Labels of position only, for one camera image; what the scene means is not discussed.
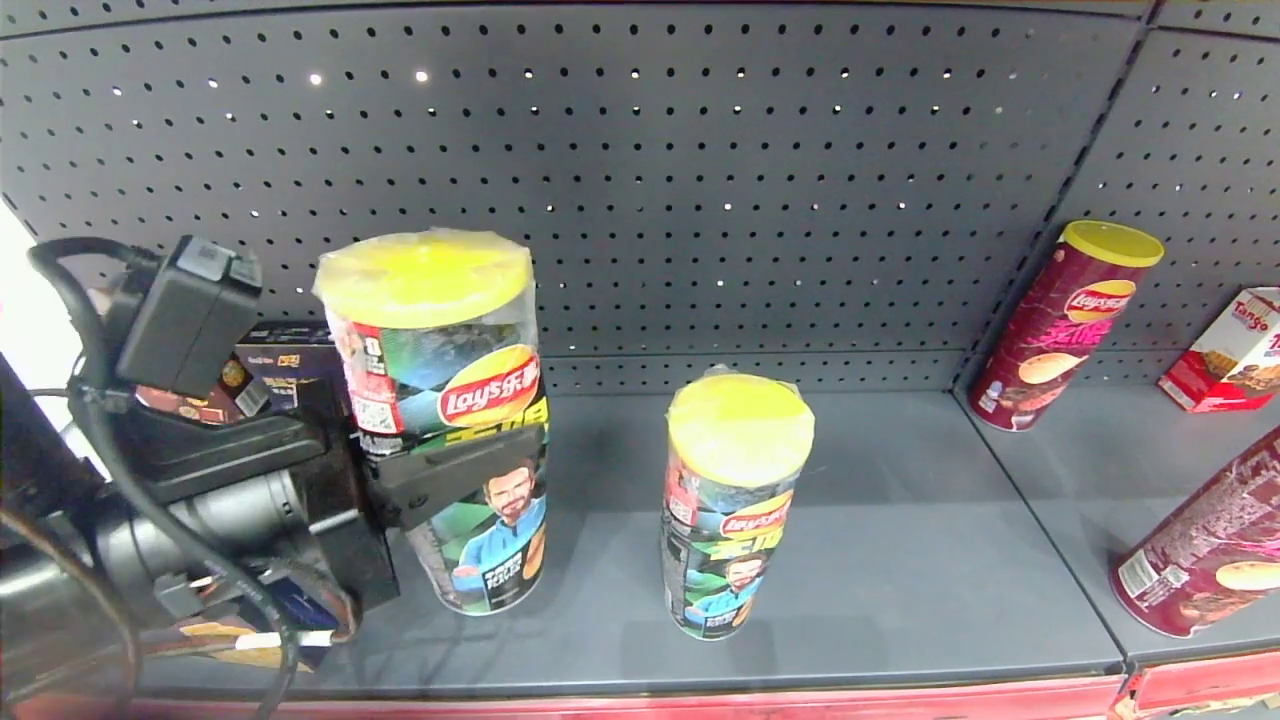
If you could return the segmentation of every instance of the yellow lid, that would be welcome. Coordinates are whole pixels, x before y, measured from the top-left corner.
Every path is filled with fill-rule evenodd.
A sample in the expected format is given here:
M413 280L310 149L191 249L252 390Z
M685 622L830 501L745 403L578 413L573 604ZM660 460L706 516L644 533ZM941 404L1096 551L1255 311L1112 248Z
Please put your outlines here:
M529 249L492 232L433 228L372 237L320 256L312 292L347 320L379 328L465 323L529 286Z
M1100 220L1068 223L1062 240L1085 255L1123 268L1149 268L1165 256L1165 243L1155 237Z
M813 424L795 388L742 373L689 384L667 413L672 447L691 470L746 488L800 470L813 447Z

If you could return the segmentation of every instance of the lay's chip can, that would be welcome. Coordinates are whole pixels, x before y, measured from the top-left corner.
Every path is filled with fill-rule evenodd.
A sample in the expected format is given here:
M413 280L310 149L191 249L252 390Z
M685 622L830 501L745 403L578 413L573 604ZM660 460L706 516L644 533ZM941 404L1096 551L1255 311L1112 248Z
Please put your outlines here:
M315 293L370 456L549 428L527 249L490 232L375 237L324 255ZM472 469L468 493L402 528L452 610L506 610L541 577L545 451L497 474Z
M676 393L667 428L667 607L690 635L726 638L750 615L782 539L814 416L794 387L719 366Z
M1164 243L1142 231L1068 223L969 391L974 415L1002 430L1030 429L1164 255Z

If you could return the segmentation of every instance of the pegboard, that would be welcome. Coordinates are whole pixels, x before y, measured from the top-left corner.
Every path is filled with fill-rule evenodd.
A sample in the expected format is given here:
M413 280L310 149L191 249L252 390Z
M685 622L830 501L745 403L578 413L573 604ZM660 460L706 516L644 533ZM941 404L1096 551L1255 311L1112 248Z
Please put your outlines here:
M5 0L0 37L22 37L86 27L242 12L279 12L367 0Z
M561 357L544 369L553 395L669 395L717 364L794 383L801 392L884 391L945 388L960 356L934 350Z
M1176 0L1165 3L1156 24L1204 32L1280 37L1280 4L1272 0Z
M317 313L321 252L443 225L532 247L548 356L960 350L1137 26L419 6L9 40L5 201L40 237L256 250L270 318Z
M1280 282L1277 161L1280 44L1153 31L1051 223L1166 243L1105 348L1187 348L1240 287Z
M431 0L419 0L429 4ZM959 0L918 0L963 5ZM1023 0L997 0L986 5L1016 6ZM5 0L0 13L0 37L20 37L83 27L174 19L191 15L243 12L280 12L317 6L369 5L369 0ZM1140 15L1147 0L1047 0L1038 10Z

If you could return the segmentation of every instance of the chip can lying on side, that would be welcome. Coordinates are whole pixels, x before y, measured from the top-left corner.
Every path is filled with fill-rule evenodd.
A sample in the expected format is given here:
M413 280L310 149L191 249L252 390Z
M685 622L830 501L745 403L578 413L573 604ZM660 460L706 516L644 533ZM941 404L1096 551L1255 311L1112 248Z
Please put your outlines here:
M1111 585L1138 620L1176 638L1280 588L1280 428L1125 553Z

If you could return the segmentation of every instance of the man illustration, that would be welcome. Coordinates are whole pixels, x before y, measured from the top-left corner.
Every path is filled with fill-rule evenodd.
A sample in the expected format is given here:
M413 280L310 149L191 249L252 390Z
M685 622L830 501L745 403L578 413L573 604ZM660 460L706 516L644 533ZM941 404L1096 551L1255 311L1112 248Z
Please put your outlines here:
M760 573L764 573L764 562L765 556L762 552L730 560L724 565L724 580L728 582L728 587L695 602L685 610L685 618L705 626L707 620L735 612L748 605L756 588L760 587Z
M498 514L498 521L462 548L453 570L453 587L458 592L484 591L484 573L518 553L543 527L547 498L535 498L532 492L531 464L485 480L484 500Z

